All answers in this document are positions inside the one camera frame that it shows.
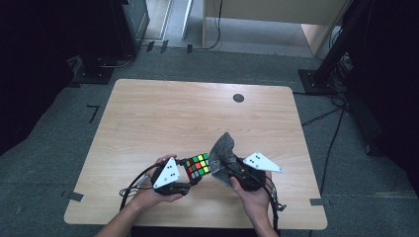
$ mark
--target table top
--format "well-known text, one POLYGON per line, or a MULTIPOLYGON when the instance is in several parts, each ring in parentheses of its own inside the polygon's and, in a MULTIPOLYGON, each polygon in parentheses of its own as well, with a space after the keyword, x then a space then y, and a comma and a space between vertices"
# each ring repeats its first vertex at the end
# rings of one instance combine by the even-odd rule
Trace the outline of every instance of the table top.
MULTIPOLYGON (((284 169, 273 173, 279 202, 287 205, 280 229, 326 228, 323 206, 310 204, 320 195, 290 88, 134 79, 115 85, 74 190, 84 198, 70 201, 65 221, 107 224, 119 212, 120 190, 158 157, 210 153, 225 132, 238 157, 260 151, 284 169), (235 94, 244 101, 235 102, 235 94)), ((252 227, 236 193, 211 175, 185 197, 147 210, 135 225, 252 227)))

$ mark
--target gray carpet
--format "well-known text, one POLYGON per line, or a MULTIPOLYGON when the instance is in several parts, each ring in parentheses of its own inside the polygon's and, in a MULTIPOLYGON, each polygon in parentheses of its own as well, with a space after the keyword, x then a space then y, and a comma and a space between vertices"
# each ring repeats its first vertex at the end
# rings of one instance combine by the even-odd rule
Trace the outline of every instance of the gray carpet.
MULTIPOLYGON (((298 69, 320 59, 156 47, 124 68, 110 85, 65 88, 28 139, 0 157, 0 236, 93 236, 101 226, 68 225, 63 215, 115 81, 120 78, 289 86, 303 92, 298 69), (94 108, 100 106, 93 121, 94 108)), ((336 107, 329 97, 295 95, 301 121, 336 107)), ((320 185, 340 113, 303 128, 320 185)), ((356 121, 345 112, 333 145, 323 197, 328 227, 311 236, 417 236, 419 202, 404 171, 385 157, 369 157, 356 121)), ((282 236, 308 236, 283 230, 282 236)))

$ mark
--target person's left hand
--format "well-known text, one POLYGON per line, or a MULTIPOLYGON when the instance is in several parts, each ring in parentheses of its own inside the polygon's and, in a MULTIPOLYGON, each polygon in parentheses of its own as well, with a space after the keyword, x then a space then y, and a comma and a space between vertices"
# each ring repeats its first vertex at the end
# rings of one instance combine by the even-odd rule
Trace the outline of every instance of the person's left hand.
MULTIPOLYGON (((176 158, 176 154, 168 154, 163 157, 160 157, 157 159, 156 163, 164 161, 169 159, 170 157, 176 158)), ((148 171, 145 176, 152 177, 154 171, 156 168, 148 171)), ((142 185, 142 188, 147 189, 151 188, 149 190, 138 190, 136 195, 132 198, 132 200, 129 202, 130 205, 135 205, 136 207, 139 207, 141 210, 147 210, 154 205, 160 203, 161 201, 169 201, 172 202, 174 200, 177 200, 182 197, 181 194, 175 194, 171 196, 163 196, 154 191, 151 185, 150 179, 147 179, 142 185)))

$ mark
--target colorful cube sticker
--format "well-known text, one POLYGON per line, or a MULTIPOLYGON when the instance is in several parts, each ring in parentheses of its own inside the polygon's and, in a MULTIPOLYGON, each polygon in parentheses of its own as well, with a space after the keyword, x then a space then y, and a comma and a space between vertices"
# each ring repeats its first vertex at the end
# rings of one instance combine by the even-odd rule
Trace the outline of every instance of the colorful cube sticker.
POLYGON ((210 173, 209 156, 207 153, 189 158, 184 167, 190 181, 210 173))

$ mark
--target black tape mark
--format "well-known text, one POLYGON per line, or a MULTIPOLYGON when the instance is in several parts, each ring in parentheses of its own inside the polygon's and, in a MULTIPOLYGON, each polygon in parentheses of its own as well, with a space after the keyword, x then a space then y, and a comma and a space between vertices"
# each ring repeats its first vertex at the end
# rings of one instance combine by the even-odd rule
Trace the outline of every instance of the black tape mark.
POLYGON ((92 123, 93 119, 95 119, 96 114, 98 113, 99 110, 99 106, 91 106, 91 105, 87 105, 88 108, 96 108, 95 112, 92 115, 92 118, 90 118, 89 123, 92 123))
POLYGON ((68 191, 64 191, 64 193, 62 193, 61 195, 63 198, 67 198, 67 199, 72 199, 72 200, 77 200, 77 201, 81 201, 84 197, 84 195, 81 194, 77 194, 75 192, 68 192, 68 191))
POLYGON ((323 205, 324 207, 330 207, 330 200, 323 200, 322 198, 311 198, 310 199, 311 205, 323 205))
POLYGON ((168 39, 163 42, 163 45, 161 45, 160 53, 163 53, 163 52, 166 51, 167 44, 169 44, 169 40, 168 39))
POLYGON ((188 48, 186 49, 186 53, 191 53, 192 52, 192 45, 188 44, 188 48))
POLYGON ((151 41, 147 46, 147 51, 146 52, 151 51, 153 49, 153 47, 154 47, 154 41, 151 41))

